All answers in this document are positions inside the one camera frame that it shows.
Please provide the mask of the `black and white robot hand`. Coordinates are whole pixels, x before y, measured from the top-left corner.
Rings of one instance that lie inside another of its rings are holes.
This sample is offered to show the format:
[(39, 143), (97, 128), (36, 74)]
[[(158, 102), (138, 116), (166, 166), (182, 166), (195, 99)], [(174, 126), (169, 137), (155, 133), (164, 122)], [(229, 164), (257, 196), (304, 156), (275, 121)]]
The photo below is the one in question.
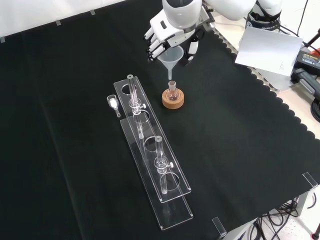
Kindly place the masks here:
[(144, 34), (147, 41), (146, 52), (150, 61), (159, 60), (160, 56), (179, 46), (183, 48), (183, 65), (189, 64), (196, 55), (199, 41), (204, 37), (203, 25), (208, 22), (208, 15), (199, 15), (199, 19), (190, 28), (178, 28), (169, 22), (164, 10), (161, 10), (150, 21), (150, 28)]

